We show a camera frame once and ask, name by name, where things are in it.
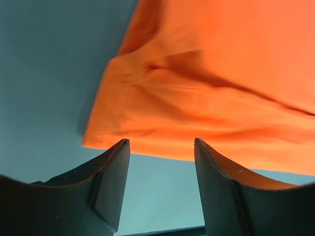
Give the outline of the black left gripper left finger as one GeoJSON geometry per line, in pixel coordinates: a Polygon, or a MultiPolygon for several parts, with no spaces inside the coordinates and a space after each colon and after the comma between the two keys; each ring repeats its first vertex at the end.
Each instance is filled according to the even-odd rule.
{"type": "Polygon", "coordinates": [[[46,182],[1,176],[1,235],[113,235],[119,228],[129,158],[129,140],[123,139],[46,182]]]}

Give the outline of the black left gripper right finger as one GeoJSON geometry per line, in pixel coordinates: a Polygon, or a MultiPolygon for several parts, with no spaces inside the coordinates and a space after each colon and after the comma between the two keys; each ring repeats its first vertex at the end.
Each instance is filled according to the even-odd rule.
{"type": "Polygon", "coordinates": [[[209,236],[312,236],[315,185],[277,181],[194,141],[196,174],[209,236]]]}

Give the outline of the orange t-shirt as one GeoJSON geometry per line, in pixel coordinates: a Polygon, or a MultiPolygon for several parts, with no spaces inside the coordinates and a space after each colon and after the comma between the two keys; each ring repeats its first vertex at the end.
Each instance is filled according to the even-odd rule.
{"type": "Polygon", "coordinates": [[[83,137],[192,161],[201,138],[250,169],[315,173],[312,0],[140,0],[83,137]]]}

